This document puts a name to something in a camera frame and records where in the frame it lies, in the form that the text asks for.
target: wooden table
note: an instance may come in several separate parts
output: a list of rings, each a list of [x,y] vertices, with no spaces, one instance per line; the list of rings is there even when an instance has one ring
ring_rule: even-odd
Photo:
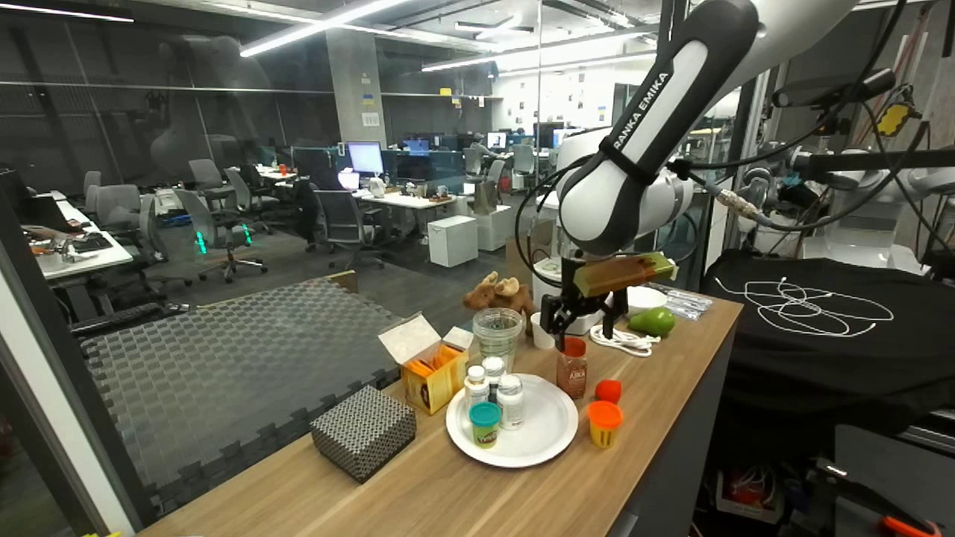
[[[581,423],[558,459],[500,472],[460,453],[445,414],[418,414],[418,438],[355,483],[305,435],[142,537],[687,533],[736,317],[736,304],[715,301],[697,323],[676,323],[652,357],[587,350],[590,389],[623,381],[627,423],[609,451],[590,448]],[[524,353],[517,369],[548,380],[552,354]]]

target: office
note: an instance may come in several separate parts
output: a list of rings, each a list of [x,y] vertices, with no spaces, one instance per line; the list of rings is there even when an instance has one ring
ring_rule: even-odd
[[[579,70],[579,67],[554,67],[554,73],[527,70],[517,58],[520,49],[494,52],[494,58],[500,58],[497,64],[478,64],[461,70],[441,70],[441,64],[481,58],[481,49],[487,41],[494,41],[494,44],[508,40],[538,41],[538,32],[535,32],[538,25],[530,25],[530,32],[524,29],[527,28],[524,22],[538,22],[538,13],[543,19],[540,32],[546,29],[546,25],[554,25],[558,28],[554,32],[566,32],[569,22],[581,28],[581,37],[573,37],[573,40],[563,37],[561,41],[585,41],[590,40],[590,32],[594,37],[623,32],[627,25],[640,29],[637,25],[660,22],[660,16],[666,16],[663,5],[618,5],[623,16],[623,25],[618,22],[615,28],[611,16],[606,16],[609,22],[590,22],[587,16],[579,16],[579,13],[573,16],[569,5],[563,10],[561,5],[530,5],[530,13],[517,10],[520,13],[517,22],[509,22],[509,13],[497,13],[497,10],[467,13],[466,5],[457,5],[461,13],[446,16],[452,10],[445,2],[441,5],[418,5],[418,2],[393,5],[393,13],[388,10],[379,16],[367,16],[367,22],[361,19],[361,28],[367,25],[370,32],[336,29],[336,32],[314,37],[305,44],[288,44],[285,52],[260,55],[255,59],[244,59],[241,49],[263,41],[272,32],[279,32],[285,28],[282,22],[300,13],[296,13],[291,5],[267,10],[255,2],[254,16],[241,16],[241,13],[227,16],[227,13],[208,13],[215,5],[175,10],[166,2],[142,2],[142,5],[132,5],[135,25],[105,25],[105,22],[64,25],[48,16],[3,16],[3,25],[9,25],[9,41],[11,41],[9,49],[3,49],[6,55],[11,55],[11,59],[3,67],[9,70],[9,80],[21,80],[3,89],[6,93],[3,107],[9,111],[9,125],[11,125],[11,135],[6,144],[9,156],[3,158],[11,158],[18,174],[36,192],[63,192],[67,201],[79,201],[85,171],[97,171],[105,186],[127,181],[127,186],[136,186],[141,195],[151,195],[154,187],[173,187],[175,181],[190,181],[194,171],[187,168],[187,161],[194,158],[212,158],[220,171],[241,168],[241,165],[251,165],[251,168],[263,165],[266,168],[263,174],[267,174],[267,168],[279,161],[297,174],[297,171],[309,171],[314,165],[296,161],[296,156],[297,158],[324,156],[336,180],[342,165],[336,165],[333,158],[349,158],[349,144],[381,144],[379,161],[385,177],[411,177],[418,180],[418,186],[432,187],[432,195],[438,195],[438,186],[445,187],[445,195],[466,195],[466,177],[467,177],[466,150],[473,147],[478,140],[481,147],[487,147],[487,156],[488,156],[487,165],[478,165],[478,171],[488,171],[488,161],[494,161],[494,156],[509,152],[508,181],[500,186],[503,192],[508,187],[524,192],[535,186],[538,171],[546,171],[554,165],[548,152],[561,147],[561,135],[566,144],[566,135],[573,135],[575,129],[594,129],[594,125],[611,122],[615,111],[621,111],[618,102],[623,102],[627,96],[627,84],[637,84],[640,80],[637,70],[646,70],[652,64],[652,58],[645,58],[645,52],[649,52],[646,37],[652,32],[646,29],[640,32],[645,40],[627,40],[623,44],[618,41],[615,52],[606,52],[602,58],[590,58],[590,59],[558,52],[563,64],[594,64],[587,70]],[[406,22],[402,25],[406,29],[393,29],[393,37],[376,32],[376,28],[393,25],[397,19]],[[943,16],[930,19],[934,28],[924,52],[943,41],[940,22]],[[446,37],[452,49],[427,44],[432,32]],[[930,80],[917,84],[917,96],[918,98],[928,96],[928,86]],[[776,137],[793,140],[802,129],[805,125],[800,125],[800,117],[791,119],[787,113],[782,113]],[[520,171],[517,147],[521,140],[530,140],[535,174],[514,174]],[[726,122],[723,117],[712,117],[702,131],[694,131],[694,137],[687,140],[682,150],[693,152],[694,158],[731,161],[731,122]],[[694,210],[682,214],[697,222],[693,225],[676,222],[676,226],[667,226],[663,240],[675,241],[670,244],[675,258],[687,258],[690,277],[702,277],[702,265],[705,265],[702,249],[693,249],[693,244],[697,244],[697,237],[706,237],[709,231],[697,234],[697,226],[705,225],[702,222],[705,211]],[[236,274],[232,286],[227,286],[220,284],[220,274],[215,272],[215,265],[200,261],[194,265],[208,272],[208,286],[197,284],[190,290],[190,298],[203,292],[208,295],[215,292],[215,298],[241,298],[244,290],[255,286],[255,280],[266,280],[266,277],[288,277],[282,284],[297,284],[308,277],[291,277],[288,265],[300,265],[300,262],[305,265],[309,262],[309,265],[297,268],[296,274],[309,274],[309,277],[329,274],[332,272],[329,250],[320,249],[320,255],[305,255],[308,237],[296,234],[296,217],[285,217],[285,222],[282,217],[285,214],[275,214],[275,225],[266,222],[267,226],[275,226],[272,237],[267,234],[254,237],[251,250],[266,261],[267,274],[241,272]],[[390,214],[390,210],[385,210],[385,217],[393,222],[399,234],[409,234],[415,231],[415,225],[421,225],[402,211]],[[175,217],[164,225],[166,225],[161,226],[164,241],[173,241],[175,237],[190,240],[187,225]],[[755,237],[758,244],[766,241],[763,249],[772,249],[776,240],[770,240],[770,234]],[[169,250],[169,258],[175,255],[179,261],[197,258],[194,241],[175,241],[175,244],[179,250]],[[421,290],[435,286],[435,280],[441,280],[438,274],[445,274],[445,272],[435,272],[435,265],[429,265],[427,255],[429,250],[421,244],[415,244],[415,250],[402,249],[399,255],[390,255],[399,262],[388,262],[385,277],[411,272],[415,280],[397,284],[402,295],[390,292],[390,301],[381,298],[388,301],[385,311],[390,311],[393,317],[406,317],[421,307],[432,307],[446,313],[435,320],[441,328],[445,323],[467,325],[467,311],[449,304],[449,298],[445,298],[445,307],[423,304],[418,298]],[[445,280],[457,284],[457,286],[446,284],[446,295],[461,295],[472,284],[478,284],[493,268],[508,274],[503,261],[508,258],[494,250],[494,255],[481,255],[473,262],[466,262],[461,268],[446,268],[449,277],[445,274]],[[381,277],[376,265],[363,265],[363,262],[357,265],[357,290],[381,286],[379,280]],[[297,320],[285,311],[279,320],[285,328],[296,328],[296,323],[308,317]],[[291,404],[282,410],[282,414],[275,414],[267,423],[260,423],[260,428],[279,429],[291,420],[296,410],[309,413],[309,410],[320,410],[320,404]],[[136,438],[141,442],[136,448],[142,448],[141,453],[127,453],[132,466],[142,462],[136,456],[147,456],[142,438],[150,432],[142,435],[142,423],[136,428],[120,429],[124,442]],[[251,435],[232,438],[232,442],[238,442],[238,451],[241,451],[241,445],[248,445],[251,438],[260,438],[260,429],[251,429]],[[179,481],[181,468],[190,468],[190,472],[200,468],[200,475],[212,475],[208,468],[220,468],[220,466],[212,466],[212,459],[175,459],[166,451],[151,456],[173,466],[169,475],[161,478],[161,483],[173,478]]]

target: spice jar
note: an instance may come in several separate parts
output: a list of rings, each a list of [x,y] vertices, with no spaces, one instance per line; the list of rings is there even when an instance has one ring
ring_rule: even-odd
[[[563,350],[558,353],[558,389],[579,401],[587,390],[587,341],[585,337],[563,337]]]

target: white plate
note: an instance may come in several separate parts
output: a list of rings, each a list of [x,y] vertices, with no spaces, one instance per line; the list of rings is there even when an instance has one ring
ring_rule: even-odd
[[[500,428],[497,442],[478,448],[466,419],[466,390],[457,390],[445,413],[449,442],[472,459],[494,468],[527,468],[558,456],[575,435],[579,413],[573,401],[540,377],[517,372],[524,395],[524,420]]]

